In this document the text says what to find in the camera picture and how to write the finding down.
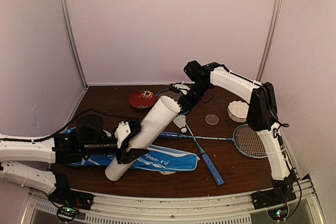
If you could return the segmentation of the white shuttlecock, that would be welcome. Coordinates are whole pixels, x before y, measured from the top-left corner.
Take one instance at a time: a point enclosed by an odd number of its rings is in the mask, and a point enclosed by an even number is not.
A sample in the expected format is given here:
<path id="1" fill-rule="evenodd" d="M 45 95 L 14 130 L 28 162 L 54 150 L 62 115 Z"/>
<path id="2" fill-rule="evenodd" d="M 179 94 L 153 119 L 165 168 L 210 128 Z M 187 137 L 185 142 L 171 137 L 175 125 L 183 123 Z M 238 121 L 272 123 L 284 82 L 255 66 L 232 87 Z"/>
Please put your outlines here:
<path id="1" fill-rule="evenodd" d="M 180 129 L 182 133 L 187 132 L 186 116 L 184 114 L 178 115 L 173 119 L 173 123 Z"/>

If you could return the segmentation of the white shuttlecock tube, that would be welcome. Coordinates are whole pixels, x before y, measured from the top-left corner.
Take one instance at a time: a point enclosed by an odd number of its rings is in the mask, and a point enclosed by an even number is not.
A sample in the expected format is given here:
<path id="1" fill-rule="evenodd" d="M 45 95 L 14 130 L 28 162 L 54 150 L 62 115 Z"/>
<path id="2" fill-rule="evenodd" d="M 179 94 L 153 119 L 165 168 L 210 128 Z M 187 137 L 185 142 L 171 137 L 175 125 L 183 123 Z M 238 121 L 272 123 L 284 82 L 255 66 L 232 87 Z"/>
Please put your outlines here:
<path id="1" fill-rule="evenodd" d="M 161 96 L 149 113 L 141 122 L 141 131 L 130 141 L 129 148 L 147 149 L 160 135 L 166 126 L 179 114 L 180 106 L 170 97 Z M 111 181 L 119 180 L 123 174 L 133 165 L 118 164 L 114 159 L 105 170 L 106 177 Z"/>

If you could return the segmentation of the clear plastic tube lid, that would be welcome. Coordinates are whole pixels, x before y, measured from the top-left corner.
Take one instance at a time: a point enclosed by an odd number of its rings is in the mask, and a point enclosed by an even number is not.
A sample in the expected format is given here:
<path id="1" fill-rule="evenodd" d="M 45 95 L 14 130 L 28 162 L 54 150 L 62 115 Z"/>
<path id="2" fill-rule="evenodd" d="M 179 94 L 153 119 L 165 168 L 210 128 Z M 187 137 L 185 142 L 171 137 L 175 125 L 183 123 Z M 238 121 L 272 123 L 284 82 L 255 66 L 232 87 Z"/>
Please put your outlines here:
<path id="1" fill-rule="evenodd" d="M 216 116 L 214 114 L 208 114 L 205 117 L 205 121 L 209 125 L 216 125 L 219 122 L 219 118 L 218 118 L 218 116 Z"/>

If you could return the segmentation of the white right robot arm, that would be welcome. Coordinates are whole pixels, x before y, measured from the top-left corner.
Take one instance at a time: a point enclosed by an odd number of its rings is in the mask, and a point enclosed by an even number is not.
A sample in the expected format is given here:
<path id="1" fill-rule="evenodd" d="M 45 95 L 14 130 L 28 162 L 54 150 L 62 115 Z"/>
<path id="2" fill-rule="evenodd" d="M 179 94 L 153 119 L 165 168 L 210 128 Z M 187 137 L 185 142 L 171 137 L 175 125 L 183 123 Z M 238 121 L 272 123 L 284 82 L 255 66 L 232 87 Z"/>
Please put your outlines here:
<path id="1" fill-rule="evenodd" d="M 192 110 L 208 89 L 215 86 L 247 102 L 247 124 L 260 137 L 271 168 L 273 189 L 269 192 L 269 199 L 279 204 L 288 198 L 295 177 L 279 132 L 287 124 L 280 123 L 278 119 L 274 86 L 270 82 L 261 83 L 240 76 L 216 62 L 202 66 L 196 60 L 190 61 L 184 67 L 184 72 L 193 85 L 178 100 L 183 111 Z"/>

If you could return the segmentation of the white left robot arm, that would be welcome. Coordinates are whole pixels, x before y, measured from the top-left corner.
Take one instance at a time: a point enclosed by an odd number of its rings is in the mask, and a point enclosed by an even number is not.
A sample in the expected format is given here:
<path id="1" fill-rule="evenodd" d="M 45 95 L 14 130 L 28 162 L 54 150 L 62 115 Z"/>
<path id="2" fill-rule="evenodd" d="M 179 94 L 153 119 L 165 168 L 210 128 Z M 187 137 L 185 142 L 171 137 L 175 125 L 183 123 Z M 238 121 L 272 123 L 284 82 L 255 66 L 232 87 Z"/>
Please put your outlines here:
<path id="1" fill-rule="evenodd" d="M 72 164 L 91 156 L 113 155 L 106 177 L 117 181 L 135 160 L 148 153 L 148 129 L 137 120 L 119 123 L 112 133 L 103 130 L 103 119 L 89 114 L 80 117 L 70 133 L 55 133 L 42 138 L 2 137 L 2 161 L 38 161 Z"/>

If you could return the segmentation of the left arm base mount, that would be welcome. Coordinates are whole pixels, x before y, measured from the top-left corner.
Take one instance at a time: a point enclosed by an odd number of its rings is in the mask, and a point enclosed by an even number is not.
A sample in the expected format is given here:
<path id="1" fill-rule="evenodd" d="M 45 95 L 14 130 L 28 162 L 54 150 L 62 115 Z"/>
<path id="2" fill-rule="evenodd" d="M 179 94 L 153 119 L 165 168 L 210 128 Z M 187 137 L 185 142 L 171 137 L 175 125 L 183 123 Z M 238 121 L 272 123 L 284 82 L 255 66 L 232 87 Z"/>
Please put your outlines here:
<path id="1" fill-rule="evenodd" d="M 56 189 L 47 195 L 47 199 L 56 207 L 56 217 L 63 223 L 74 221 L 81 210 L 90 210 L 94 195 L 75 190 Z"/>

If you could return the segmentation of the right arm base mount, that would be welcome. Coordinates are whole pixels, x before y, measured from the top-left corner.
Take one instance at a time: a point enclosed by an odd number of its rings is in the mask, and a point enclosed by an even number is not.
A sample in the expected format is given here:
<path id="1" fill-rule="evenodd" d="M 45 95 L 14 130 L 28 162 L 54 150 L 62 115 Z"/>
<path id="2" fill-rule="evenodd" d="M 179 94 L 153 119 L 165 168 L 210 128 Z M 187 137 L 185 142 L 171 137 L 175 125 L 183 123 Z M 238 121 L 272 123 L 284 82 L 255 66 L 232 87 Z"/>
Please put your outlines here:
<path id="1" fill-rule="evenodd" d="M 255 210 L 266 209 L 268 217 L 276 222 L 286 221 L 290 217 L 289 202 L 296 200 L 294 191 L 283 194 L 275 188 L 252 193 L 251 199 Z"/>

